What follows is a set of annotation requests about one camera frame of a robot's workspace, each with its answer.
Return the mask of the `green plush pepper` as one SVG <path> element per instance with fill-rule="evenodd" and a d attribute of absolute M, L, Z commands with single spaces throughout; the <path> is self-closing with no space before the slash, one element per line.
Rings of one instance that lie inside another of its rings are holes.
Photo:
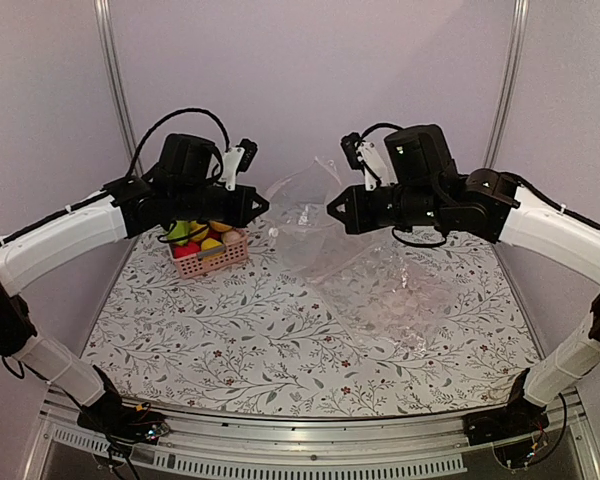
<path fill-rule="evenodd" d="M 184 246 L 189 242 L 190 223 L 188 221 L 177 221 L 174 227 L 166 234 L 169 244 Z"/>

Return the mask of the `pink plastic basket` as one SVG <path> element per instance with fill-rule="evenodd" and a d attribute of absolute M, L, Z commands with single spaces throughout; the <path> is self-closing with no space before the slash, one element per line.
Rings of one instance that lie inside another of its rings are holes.
<path fill-rule="evenodd" d="M 233 245 L 223 244 L 223 247 L 208 252 L 200 251 L 198 254 L 175 259 L 173 248 L 170 256 L 176 271 L 182 279 L 198 277 L 229 265 L 246 261 L 248 258 L 247 234 L 239 230 L 243 238 Z"/>

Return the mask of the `pink dotted zip bag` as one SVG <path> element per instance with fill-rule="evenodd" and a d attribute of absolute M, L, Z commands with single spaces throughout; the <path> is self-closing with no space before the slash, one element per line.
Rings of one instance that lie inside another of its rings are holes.
<path fill-rule="evenodd" d="M 265 194 L 270 245 L 286 268 L 313 283 L 344 268 L 376 242 L 371 234 L 346 234 L 327 214 L 327 204 L 342 190 L 335 163 L 315 158 Z"/>

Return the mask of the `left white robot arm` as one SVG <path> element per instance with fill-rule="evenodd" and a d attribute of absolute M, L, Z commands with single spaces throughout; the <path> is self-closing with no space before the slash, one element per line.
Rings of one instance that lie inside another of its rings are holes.
<path fill-rule="evenodd" d="M 189 134 L 166 137 L 157 163 L 128 170 L 86 199 L 0 238 L 0 357 L 11 357 L 72 397 L 108 434 L 128 426 L 120 394 L 98 368 L 42 334 L 29 318 L 23 290 L 56 268 L 101 246 L 177 221 L 216 221 L 244 228 L 267 201 L 237 176 L 248 170 L 255 142 L 222 148 Z"/>

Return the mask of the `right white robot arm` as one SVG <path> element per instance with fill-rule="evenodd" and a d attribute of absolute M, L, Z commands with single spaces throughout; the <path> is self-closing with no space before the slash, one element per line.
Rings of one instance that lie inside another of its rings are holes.
<path fill-rule="evenodd" d="M 396 179 L 365 133 L 341 140 L 351 169 L 364 183 L 347 187 L 327 206 L 328 214 L 349 235 L 389 228 L 410 232 L 431 227 L 442 236 L 472 234 L 492 244 L 504 243 L 538 254 L 600 288 L 600 224 L 550 200 L 523 177 L 481 168 L 458 172 L 440 126 L 390 130 L 384 139 Z M 600 292 L 588 316 L 547 358 L 519 374 L 497 427 L 517 436 L 532 424 L 564 389 L 600 364 Z"/>

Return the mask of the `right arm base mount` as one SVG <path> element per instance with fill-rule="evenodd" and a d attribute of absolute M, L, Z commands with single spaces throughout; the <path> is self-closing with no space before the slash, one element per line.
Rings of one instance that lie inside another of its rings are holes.
<path fill-rule="evenodd" d="M 464 415 L 462 424 L 469 444 L 476 446 L 540 432 L 549 420 L 545 407 L 529 402 L 518 391 L 504 406 Z"/>

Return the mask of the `red plush tomato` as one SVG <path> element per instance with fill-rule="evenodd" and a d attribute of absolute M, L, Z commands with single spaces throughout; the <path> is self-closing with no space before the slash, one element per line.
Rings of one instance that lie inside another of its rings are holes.
<path fill-rule="evenodd" d="M 198 254 L 201 247 L 196 242 L 188 242 L 186 245 L 176 245 L 173 248 L 173 256 L 175 259 Z"/>

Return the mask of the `front aluminium rail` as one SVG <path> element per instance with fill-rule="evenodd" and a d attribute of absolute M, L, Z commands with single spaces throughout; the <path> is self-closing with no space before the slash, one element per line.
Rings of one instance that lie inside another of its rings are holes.
<path fill-rule="evenodd" d="M 471 445 L 462 413 L 291 418 L 159 405 L 170 432 L 127 458 L 77 425 L 60 392 L 39 413 L 28 479 L 600 479 L 600 455 L 578 394 L 548 411 L 536 466 L 508 469 L 522 437 Z"/>

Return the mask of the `beige plush garlic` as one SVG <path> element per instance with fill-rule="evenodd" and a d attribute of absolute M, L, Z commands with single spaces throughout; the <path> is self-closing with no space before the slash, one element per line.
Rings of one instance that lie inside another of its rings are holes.
<path fill-rule="evenodd" d="M 238 243 L 243 238 L 243 234 L 237 229 L 231 229 L 224 232 L 221 236 L 222 242 L 226 245 Z"/>

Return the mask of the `floral tablecloth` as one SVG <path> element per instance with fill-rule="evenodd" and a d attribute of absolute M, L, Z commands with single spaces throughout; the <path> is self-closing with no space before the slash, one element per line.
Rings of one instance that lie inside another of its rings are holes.
<path fill-rule="evenodd" d="M 434 250 L 375 238 L 454 287 L 422 356 L 356 342 L 284 266 L 264 222 L 249 227 L 246 261 L 190 280 L 157 237 L 135 244 L 83 353 L 128 397 L 282 416 L 434 413 L 502 403 L 539 359 L 492 247 L 467 234 Z"/>

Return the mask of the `left aluminium frame post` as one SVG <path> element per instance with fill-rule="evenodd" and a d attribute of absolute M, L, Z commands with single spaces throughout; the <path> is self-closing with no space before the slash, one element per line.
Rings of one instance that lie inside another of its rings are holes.
<path fill-rule="evenodd" d="M 93 4 L 104 67 L 109 83 L 113 106 L 119 124 L 124 148 L 129 160 L 132 160 L 136 147 L 136 138 L 124 91 L 122 71 L 115 44 L 111 5 L 107 0 L 94 0 Z"/>

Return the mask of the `aluminium frame post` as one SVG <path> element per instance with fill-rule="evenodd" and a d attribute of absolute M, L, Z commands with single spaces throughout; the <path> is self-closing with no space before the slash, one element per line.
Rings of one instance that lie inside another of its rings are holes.
<path fill-rule="evenodd" d="M 115 44 L 111 5 L 107 0 L 94 0 L 93 4 L 104 67 L 109 83 L 113 106 L 119 124 L 124 148 L 129 160 L 132 160 L 136 147 L 136 138 L 124 91 L 122 71 Z"/>
<path fill-rule="evenodd" d="M 529 3 L 529 0 L 514 1 L 503 78 L 483 162 L 485 168 L 493 169 L 495 167 L 504 138 L 524 49 Z"/>

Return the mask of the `yellow plush lemon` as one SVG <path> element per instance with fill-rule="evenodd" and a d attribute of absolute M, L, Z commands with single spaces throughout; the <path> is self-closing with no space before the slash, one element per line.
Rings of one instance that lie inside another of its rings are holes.
<path fill-rule="evenodd" d="M 200 243 L 200 249 L 202 252 L 208 252 L 221 247 L 223 247 L 223 243 L 212 237 L 208 237 Z"/>

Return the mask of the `right aluminium frame post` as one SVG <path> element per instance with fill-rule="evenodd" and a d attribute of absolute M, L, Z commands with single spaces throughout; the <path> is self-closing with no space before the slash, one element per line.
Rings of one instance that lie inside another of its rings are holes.
<path fill-rule="evenodd" d="M 504 138 L 524 49 L 529 3 L 529 0 L 514 1 L 503 78 L 483 162 L 485 168 L 493 169 L 495 167 Z"/>

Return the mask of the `crinkled clear zip bag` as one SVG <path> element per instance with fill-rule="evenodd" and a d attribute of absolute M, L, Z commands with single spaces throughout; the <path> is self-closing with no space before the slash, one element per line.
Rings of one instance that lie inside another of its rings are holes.
<path fill-rule="evenodd" d="M 390 344 L 414 356 L 428 350 L 454 287 L 393 245 L 373 245 L 314 285 L 360 344 Z"/>

